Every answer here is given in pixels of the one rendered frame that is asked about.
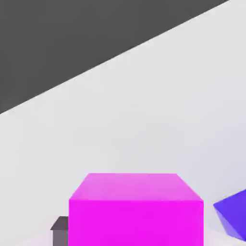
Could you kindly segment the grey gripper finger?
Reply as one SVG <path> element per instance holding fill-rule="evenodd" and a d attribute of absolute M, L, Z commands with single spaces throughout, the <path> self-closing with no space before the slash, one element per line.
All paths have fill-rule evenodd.
<path fill-rule="evenodd" d="M 32 239 L 28 246 L 68 246 L 68 216 L 59 216 L 48 233 Z"/>

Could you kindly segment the small purple cube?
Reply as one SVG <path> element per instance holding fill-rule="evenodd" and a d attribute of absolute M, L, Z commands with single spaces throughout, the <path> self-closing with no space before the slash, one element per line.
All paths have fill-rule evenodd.
<path fill-rule="evenodd" d="M 213 204 L 226 233 L 246 241 L 246 189 Z"/>

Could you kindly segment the small magenta cube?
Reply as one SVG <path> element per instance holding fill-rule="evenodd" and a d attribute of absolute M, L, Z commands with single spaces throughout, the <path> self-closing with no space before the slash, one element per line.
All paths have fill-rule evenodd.
<path fill-rule="evenodd" d="M 90 173 L 69 199 L 68 246 L 204 246 L 204 202 L 173 173 Z"/>

